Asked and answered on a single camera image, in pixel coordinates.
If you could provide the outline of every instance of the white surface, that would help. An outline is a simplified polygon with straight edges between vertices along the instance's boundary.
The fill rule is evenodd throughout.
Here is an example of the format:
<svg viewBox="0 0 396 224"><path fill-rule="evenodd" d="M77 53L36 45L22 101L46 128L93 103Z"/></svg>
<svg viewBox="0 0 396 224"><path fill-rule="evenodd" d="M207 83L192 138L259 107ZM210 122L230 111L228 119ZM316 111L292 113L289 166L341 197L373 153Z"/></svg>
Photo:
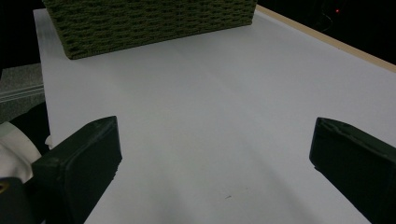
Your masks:
<svg viewBox="0 0 396 224"><path fill-rule="evenodd" d="M308 159L317 117L396 146L396 75L256 12L253 25L70 61L35 12L54 144L119 119L87 223L368 223Z"/></svg>

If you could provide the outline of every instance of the green basket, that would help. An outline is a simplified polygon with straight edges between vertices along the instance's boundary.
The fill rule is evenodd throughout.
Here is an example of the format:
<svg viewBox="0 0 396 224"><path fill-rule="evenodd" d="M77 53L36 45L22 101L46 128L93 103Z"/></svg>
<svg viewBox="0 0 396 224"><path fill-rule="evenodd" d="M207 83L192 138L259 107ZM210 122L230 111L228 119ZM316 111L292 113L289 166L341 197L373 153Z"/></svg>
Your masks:
<svg viewBox="0 0 396 224"><path fill-rule="evenodd" d="M249 25L257 0L43 0L69 59Z"/></svg>

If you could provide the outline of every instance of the white tabletop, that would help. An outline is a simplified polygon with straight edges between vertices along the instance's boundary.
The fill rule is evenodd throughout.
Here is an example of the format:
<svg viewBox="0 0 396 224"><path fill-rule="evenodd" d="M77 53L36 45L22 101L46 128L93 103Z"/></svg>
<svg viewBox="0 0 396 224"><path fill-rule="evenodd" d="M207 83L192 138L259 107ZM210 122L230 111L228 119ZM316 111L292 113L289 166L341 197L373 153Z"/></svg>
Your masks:
<svg viewBox="0 0 396 224"><path fill-rule="evenodd" d="M396 146L396 74L258 11L76 61L35 20L54 143L119 119L123 161L87 223L369 223L308 154L317 117Z"/></svg>

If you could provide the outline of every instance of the white table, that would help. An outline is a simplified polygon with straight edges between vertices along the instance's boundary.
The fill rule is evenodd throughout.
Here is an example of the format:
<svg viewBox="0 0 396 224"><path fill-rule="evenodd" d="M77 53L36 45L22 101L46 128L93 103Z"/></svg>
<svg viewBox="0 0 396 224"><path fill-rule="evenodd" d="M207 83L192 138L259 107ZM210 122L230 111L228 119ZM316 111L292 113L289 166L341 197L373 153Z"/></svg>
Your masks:
<svg viewBox="0 0 396 224"><path fill-rule="evenodd" d="M119 119L123 161L87 223L369 223L308 154L317 117L396 146L393 72L259 11L76 61L45 9L35 20L54 143Z"/></svg>

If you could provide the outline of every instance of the wicker basket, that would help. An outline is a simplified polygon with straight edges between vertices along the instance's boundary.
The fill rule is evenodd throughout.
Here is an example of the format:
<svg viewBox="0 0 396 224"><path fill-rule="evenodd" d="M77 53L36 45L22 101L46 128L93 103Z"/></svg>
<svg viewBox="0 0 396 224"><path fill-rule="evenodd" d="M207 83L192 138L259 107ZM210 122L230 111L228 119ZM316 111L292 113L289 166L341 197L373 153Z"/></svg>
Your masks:
<svg viewBox="0 0 396 224"><path fill-rule="evenodd" d="M251 24L257 0L43 0L69 59Z"/></svg>

